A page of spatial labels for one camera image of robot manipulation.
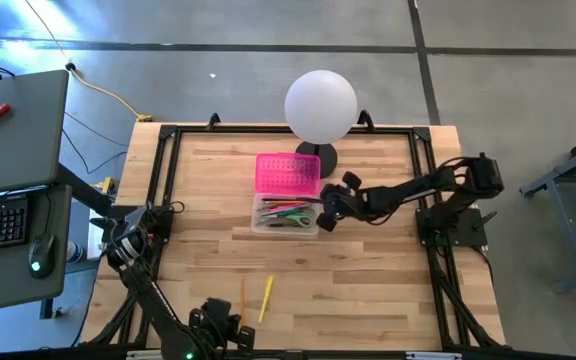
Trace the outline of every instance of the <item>black metal frame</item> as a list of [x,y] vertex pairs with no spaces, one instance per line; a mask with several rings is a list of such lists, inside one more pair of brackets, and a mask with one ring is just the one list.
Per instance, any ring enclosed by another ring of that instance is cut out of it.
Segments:
[[[273,125],[228,125],[222,124],[219,116],[213,114],[210,122],[207,125],[204,124],[188,124],[188,125],[162,125],[159,131],[159,138],[157,142],[157,148],[150,178],[150,183],[148,186],[148,193],[146,202],[154,204],[157,185],[159,184],[159,177],[161,174],[161,167],[163,163],[163,154],[166,147],[166,143],[172,138],[172,153],[169,159],[168,173],[166,174],[166,180],[164,184],[164,190],[162,194],[162,206],[170,205],[173,184],[176,175],[177,160],[179,157],[179,150],[181,146],[181,139],[184,133],[248,133],[248,134],[289,134],[292,133],[288,125],[284,124],[273,124]],[[413,166],[413,175],[415,177],[421,176],[422,166],[420,160],[420,150],[418,148],[419,143],[423,147],[425,153],[425,160],[429,171],[433,171],[436,168],[435,157],[432,147],[432,139],[430,135],[430,129],[428,127],[378,127],[373,124],[373,121],[367,111],[363,110],[360,114],[358,124],[365,124],[365,127],[354,126],[349,134],[375,134],[375,135],[403,135],[406,136],[408,144],[410,147],[410,155]],[[441,194],[435,193],[435,201],[441,201]],[[419,210],[423,211],[428,209],[428,203],[426,198],[418,199]],[[151,266],[153,270],[153,281],[156,281],[157,274],[159,271],[159,263],[161,260],[161,252],[163,250],[164,243],[168,242],[168,239],[164,239],[162,243],[156,244],[154,251],[152,252],[152,257],[149,259],[151,261]],[[431,286],[433,290],[435,311],[437,315],[437,326],[439,328],[439,336],[441,340],[442,349],[440,351],[445,353],[459,353],[463,355],[464,359],[576,359],[576,357],[551,355],[551,354],[541,354],[532,353],[524,351],[512,350],[509,347],[501,346],[497,344],[492,338],[490,338],[485,332],[483,335],[476,336],[476,330],[482,329],[477,323],[472,313],[468,310],[468,307],[464,304],[461,299],[459,282],[456,271],[456,264],[454,260],[454,254],[452,251],[452,245],[450,242],[444,244],[428,243],[422,246],[426,248],[426,254],[428,257],[428,263],[430,268],[430,278]],[[439,259],[437,257],[437,248],[443,247],[444,250],[444,260],[446,265],[447,274],[443,272],[439,265]],[[446,293],[447,297],[450,299],[451,303],[455,307],[455,315],[457,320],[457,329],[459,342],[455,343],[451,337],[448,318],[446,316],[446,308],[443,299],[443,294]],[[141,323],[139,326],[139,332],[133,343],[128,342],[130,337],[130,327],[132,324],[132,315],[134,308],[134,298],[130,294],[126,297],[124,304],[117,311],[111,324],[107,326],[102,334],[95,338],[95,340],[90,343],[94,344],[109,344],[110,340],[113,338],[117,331],[117,328],[121,326],[119,334],[119,346],[136,346],[140,349],[146,348],[146,339],[148,335],[148,325],[149,317],[148,314],[142,313]],[[473,332],[475,338],[480,343],[481,347],[474,347],[470,345],[469,331]],[[238,352],[230,352],[231,358],[238,357]],[[254,357],[259,357],[263,354],[268,356],[275,355],[282,359],[290,360],[288,358],[294,358],[295,360],[304,360],[309,357],[321,357],[321,358],[383,358],[384,356],[390,358],[406,358],[406,354],[410,352],[403,351],[286,351],[286,350],[268,350],[268,351],[255,351]]]

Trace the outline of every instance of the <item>black lamp base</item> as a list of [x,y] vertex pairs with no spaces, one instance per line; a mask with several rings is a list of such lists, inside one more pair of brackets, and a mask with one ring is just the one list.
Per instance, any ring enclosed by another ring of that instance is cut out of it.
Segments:
[[330,144],[315,145],[304,141],[297,146],[295,152],[298,154],[319,156],[321,160],[320,179],[330,176],[337,166],[337,151]]

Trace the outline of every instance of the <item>computer mouse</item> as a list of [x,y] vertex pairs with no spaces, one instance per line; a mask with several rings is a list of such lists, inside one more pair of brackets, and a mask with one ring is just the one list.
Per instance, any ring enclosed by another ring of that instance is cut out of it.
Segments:
[[43,279],[55,267],[55,237],[50,234],[37,235],[28,248],[28,271],[35,279]]

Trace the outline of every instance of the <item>gray desk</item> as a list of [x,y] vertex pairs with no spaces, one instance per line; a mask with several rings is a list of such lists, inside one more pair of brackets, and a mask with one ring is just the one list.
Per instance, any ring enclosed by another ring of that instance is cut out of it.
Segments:
[[66,243],[68,240],[68,222],[72,189],[68,185],[58,185],[48,190],[29,193],[28,215],[34,221],[29,222],[28,238],[33,239],[44,232],[48,212],[45,192],[51,199],[51,213],[48,220],[48,232],[55,236],[55,270],[48,277],[34,279],[28,271],[29,244],[0,249],[0,307],[42,300],[59,296],[64,287],[64,269],[66,262]]
[[0,104],[11,107],[0,118],[0,191],[67,184],[75,198],[104,215],[110,200],[59,164],[67,87],[65,70],[0,81]]

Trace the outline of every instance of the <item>clear plastic container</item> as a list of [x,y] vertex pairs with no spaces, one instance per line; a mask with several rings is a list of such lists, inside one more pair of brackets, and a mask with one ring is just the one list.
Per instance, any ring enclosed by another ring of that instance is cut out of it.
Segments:
[[295,199],[297,197],[319,197],[320,160],[318,156],[302,154],[259,154],[255,170],[256,195],[252,204],[250,228],[255,233],[291,234],[316,237],[319,226],[317,216],[323,211],[321,204],[307,204],[312,217],[310,223],[277,219],[262,214],[273,211],[263,201],[265,198]]

